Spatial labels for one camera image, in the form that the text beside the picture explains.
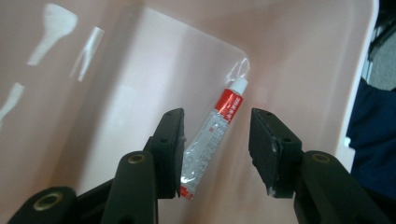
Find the clear plastic tube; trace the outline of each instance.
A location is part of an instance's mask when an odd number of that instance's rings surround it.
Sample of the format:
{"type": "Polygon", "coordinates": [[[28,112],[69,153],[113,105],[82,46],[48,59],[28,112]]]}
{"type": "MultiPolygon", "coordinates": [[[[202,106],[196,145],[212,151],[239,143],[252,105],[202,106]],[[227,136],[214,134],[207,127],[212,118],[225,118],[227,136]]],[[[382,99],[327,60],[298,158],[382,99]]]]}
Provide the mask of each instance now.
{"type": "Polygon", "coordinates": [[[184,151],[181,172],[181,195],[183,197],[192,199],[222,136],[243,102],[242,94],[247,85],[248,82],[239,77],[229,89],[224,90],[204,125],[184,151]]]}

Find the white plastic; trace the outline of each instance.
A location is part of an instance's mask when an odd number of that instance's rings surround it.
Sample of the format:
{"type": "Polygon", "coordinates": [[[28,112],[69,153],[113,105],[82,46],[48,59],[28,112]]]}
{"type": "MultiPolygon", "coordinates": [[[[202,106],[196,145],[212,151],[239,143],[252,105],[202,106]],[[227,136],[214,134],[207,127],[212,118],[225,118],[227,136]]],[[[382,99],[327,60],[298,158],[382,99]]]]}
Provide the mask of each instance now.
{"type": "Polygon", "coordinates": [[[160,223],[296,223],[292,200],[266,196],[251,164],[250,109],[275,113],[304,150],[343,155],[377,2],[140,2],[54,1],[76,17],[52,26],[48,1],[0,1],[0,222],[48,186],[80,194],[107,181],[167,110],[185,108],[191,139],[226,83],[249,71],[200,197],[160,201],[160,223]],[[29,63],[48,36],[59,39],[29,63]]]}
{"type": "Polygon", "coordinates": [[[248,81],[242,77],[238,77],[233,84],[231,84],[230,90],[236,91],[239,95],[243,95],[247,86],[248,81]]]}

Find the screw hole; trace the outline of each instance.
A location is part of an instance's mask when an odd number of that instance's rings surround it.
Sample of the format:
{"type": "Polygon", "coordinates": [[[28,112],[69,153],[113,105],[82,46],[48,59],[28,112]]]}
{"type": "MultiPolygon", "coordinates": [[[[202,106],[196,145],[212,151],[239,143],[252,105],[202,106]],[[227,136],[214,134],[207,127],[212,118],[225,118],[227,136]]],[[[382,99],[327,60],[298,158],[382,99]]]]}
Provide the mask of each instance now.
{"type": "Polygon", "coordinates": [[[145,155],[138,154],[138,155],[133,155],[132,157],[128,158],[128,162],[131,164],[137,164],[146,159],[145,155]]]}
{"type": "Polygon", "coordinates": [[[33,208],[36,211],[44,211],[47,209],[50,209],[51,207],[55,206],[57,203],[59,203],[64,196],[62,195],[61,192],[51,192],[43,197],[41,197],[39,200],[35,202],[33,205],[33,208]]]}
{"type": "Polygon", "coordinates": [[[313,154],[312,159],[314,159],[314,161],[321,162],[321,163],[329,163],[330,162],[330,158],[328,156],[320,154],[320,153],[313,154]]]}

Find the black plastic part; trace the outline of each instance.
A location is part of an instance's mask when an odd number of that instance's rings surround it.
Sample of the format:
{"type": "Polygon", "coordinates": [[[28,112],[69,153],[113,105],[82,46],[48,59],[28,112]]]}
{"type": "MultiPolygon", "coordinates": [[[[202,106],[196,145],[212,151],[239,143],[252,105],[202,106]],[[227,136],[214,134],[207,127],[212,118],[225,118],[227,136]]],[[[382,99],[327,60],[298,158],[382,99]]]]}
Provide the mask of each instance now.
{"type": "Polygon", "coordinates": [[[292,198],[293,174],[303,155],[300,139],[273,113],[253,108],[248,148],[267,193],[292,198]]]}
{"type": "Polygon", "coordinates": [[[158,199],[180,197],[184,142],[184,110],[166,112],[145,147],[154,157],[158,199]]]}
{"type": "Polygon", "coordinates": [[[300,223],[391,223],[334,156],[306,152],[299,172],[304,185],[297,184],[294,206],[300,223]]]}
{"type": "Polygon", "coordinates": [[[68,187],[44,189],[32,196],[8,222],[9,224],[64,224],[76,220],[76,193],[68,187]]]}
{"type": "Polygon", "coordinates": [[[78,223],[100,223],[113,179],[78,196],[78,223]]]}
{"type": "Polygon", "coordinates": [[[154,160],[148,151],[122,157],[101,223],[157,223],[154,160]]]}

